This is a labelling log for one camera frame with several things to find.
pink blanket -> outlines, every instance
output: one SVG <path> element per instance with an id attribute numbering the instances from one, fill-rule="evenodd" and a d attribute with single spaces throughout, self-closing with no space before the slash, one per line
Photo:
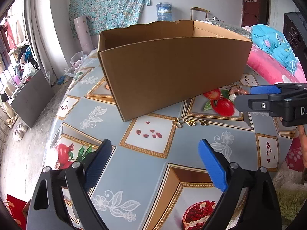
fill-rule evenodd
<path id="1" fill-rule="evenodd" d="M 307 83 L 302 66 L 297 65 L 294 76 L 276 59 L 262 49 L 252 45 L 247 65 L 261 75 L 268 83 Z"/>

hand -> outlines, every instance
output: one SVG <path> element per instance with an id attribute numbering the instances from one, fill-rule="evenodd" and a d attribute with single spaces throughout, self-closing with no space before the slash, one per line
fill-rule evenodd
<path id="1" fill-rule="evenodd" d="M 298 132 L 300 133 L 299 138 L 300 138 L 300 145 L 301 145 L 301 152 L 303 154 L 303 164 L 305 168 L 307 168 L 307 135 L 305 133 L 305 129 L 302 125 L 299 125 L 297 127 Z"/>

blue comforter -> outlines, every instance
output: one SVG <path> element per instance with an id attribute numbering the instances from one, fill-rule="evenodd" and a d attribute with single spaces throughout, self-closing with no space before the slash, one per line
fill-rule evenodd
<path id="1" fill-rule="evenodd" d="M 253 43 L 273 56 L 291 74 L 294 74 L 298 60 L 284 34 L 263 24 L 254 25 L 251 29 Z"/>

patterned tablecloth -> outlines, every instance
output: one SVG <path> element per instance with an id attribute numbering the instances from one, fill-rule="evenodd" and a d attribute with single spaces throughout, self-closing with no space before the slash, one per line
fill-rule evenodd
<path id="1" fill-rule="evenodd" d="M 232 110 L 229 90 L 249 91 L 254 85 L 267 82 L 246 66 L 242 79 L 220 88 L 220 92 L 199 95 L 123 122 L 95 53 L 82 64 L 62 100 L 50 132 L 44 166 L 68 167 L 107 138 L 113 152 L 89 196 L 108 228 L 183 229 L 184 221 L 188 229 L 186 210 L 204 201 L 206 208 L 212 210 L 221 196 L 198 155 L 201 139 L 206 138 L 216 151 L 242 168 L 257 170 L 265 166 L 272 175 L 288 153 L 295 127 L 285 128 L 267 113 L 234 110 L 231 116 L 223 116 Z M 218 102 L 214 101 L 216 96 L 221 98 Z M 172 124 L 176 118 L 195 120 L 196 125 L 184 123 L 182 128 L 176 128 Z M 209 120 L 209 125 L 199 120 Z M 82 228 L 69 191 L 63 188 L 63 194 L 73 224 Z M 242 191 L 235 214 L 242 209 L 244 199 Z"/>

white sneaker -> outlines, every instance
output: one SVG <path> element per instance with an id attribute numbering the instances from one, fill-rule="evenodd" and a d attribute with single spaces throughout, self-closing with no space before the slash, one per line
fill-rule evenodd
<path id="1" fill-rule="evenodd" d="M 13 138 L 16 142 L 21 140 L 23 138 L 23 132 L 15 129 L 13 132 Z"/>
<path id="2" fill-rule="evenodd" d="M 26 125 L 24 125 L 23 123 L 19 123 L 17 129 L 18 129 L 19 131 L 22 131 L 22 132 L 27 132 L 28 127 L 27 127 Z"/>

